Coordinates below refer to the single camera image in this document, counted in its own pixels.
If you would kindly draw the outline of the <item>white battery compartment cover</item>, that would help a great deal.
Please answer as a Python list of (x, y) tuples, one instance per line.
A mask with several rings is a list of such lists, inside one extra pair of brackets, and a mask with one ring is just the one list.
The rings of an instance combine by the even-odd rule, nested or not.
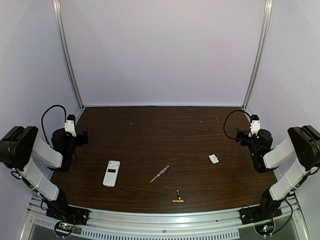
[(220, 162), (218, 157), (215, 154), (209, 155), (208, 158), (212, 164), (218, 164)]

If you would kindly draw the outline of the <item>white remote control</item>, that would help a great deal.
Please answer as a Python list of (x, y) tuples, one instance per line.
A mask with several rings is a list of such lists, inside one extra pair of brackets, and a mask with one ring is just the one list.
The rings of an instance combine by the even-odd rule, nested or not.
[(113, 188), (116, 186), (121, 162), (118, 160), (110, 160), (107, 164), (106, 172), (102, 181), (105, 187)]

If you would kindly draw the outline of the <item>clear handle screwdriver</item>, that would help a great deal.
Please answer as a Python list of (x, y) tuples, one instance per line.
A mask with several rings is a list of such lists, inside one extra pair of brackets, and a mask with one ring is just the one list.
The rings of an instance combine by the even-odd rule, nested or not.
[(153, 183), (157, 178), (159, 178), (159, 177), (162, 176), (164, 173), (166, 173), (169, 168), (170, 168), (170, 165), (166, 165), (165, 168), (163, 168), (163, 169), (148, 183), (148, 185), (150, 185), (150, 184)]

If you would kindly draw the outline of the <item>orange black battery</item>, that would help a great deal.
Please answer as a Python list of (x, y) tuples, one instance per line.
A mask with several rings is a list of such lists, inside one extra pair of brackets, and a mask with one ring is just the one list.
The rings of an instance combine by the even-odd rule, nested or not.
[(178, 189), (176, 190), (176, 194), (177, 194), (177, 198), (178, 198), (178, 200), (182, 200), (182, 197), (181, 197), (180, 191), (179, 191)]
[(183, 199), (177, 199), (177, 200), (172, 200), (171, 202), (172, 202), (172, 203), (175, 203), (175, 204), (177, 204), (177, 203), (184, 203), (184, 200), (183, 200)]

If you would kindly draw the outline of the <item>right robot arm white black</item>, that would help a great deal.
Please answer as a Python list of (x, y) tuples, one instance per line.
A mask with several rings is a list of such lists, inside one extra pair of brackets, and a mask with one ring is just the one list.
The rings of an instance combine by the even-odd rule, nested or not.
[(287, 133), (285, 140), (272, 148), (272, 134), (266, 129), (256, 133), (237, 131), (235, 141), (248, 147), (253, 167), (260, 174), (275, 170), (295, 156), (284, 176), (262, 194), (255, 210), (260, 218), (275, 214), (286, 196), (320, 168), (320, 133), (311, 125), (290, 127)]

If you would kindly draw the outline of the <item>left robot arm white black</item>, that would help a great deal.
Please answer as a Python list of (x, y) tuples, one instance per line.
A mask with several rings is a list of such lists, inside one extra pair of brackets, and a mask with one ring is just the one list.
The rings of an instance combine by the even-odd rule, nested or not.
[(14, 126), (0, 140), (0, 161), (11, 174), (36, 192), (47, 205), (46, 215), (58, 220), (76, 219), (83, 223), (87, 209), (70, 206), (66, 193), (46, 176), (44, 169), (66, 173), (76, 147), (88, 143), (88, 134), (77, 136), (61, 128), (53, 134), (54, 146), (39, 136), (36, 126)]

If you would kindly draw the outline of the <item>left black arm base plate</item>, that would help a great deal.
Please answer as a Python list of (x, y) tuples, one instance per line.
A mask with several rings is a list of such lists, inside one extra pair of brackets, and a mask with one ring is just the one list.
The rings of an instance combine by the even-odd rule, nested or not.
[(67, 210), (61, 210), (49, 205), (46, 216), (56, 220), (64, 221), (75, 225), (86, 225), (90, 211), (88, 209), (68, 206)]

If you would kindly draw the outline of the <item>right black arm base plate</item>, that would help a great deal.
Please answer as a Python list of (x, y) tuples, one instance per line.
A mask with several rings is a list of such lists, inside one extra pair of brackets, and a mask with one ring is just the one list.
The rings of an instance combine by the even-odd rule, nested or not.
[(243, 225), (271, 220), (274, 217), (282, 215), (282, 211), (279, 208), (263, 210), (261, 205), (245, 205), (238, 212)]

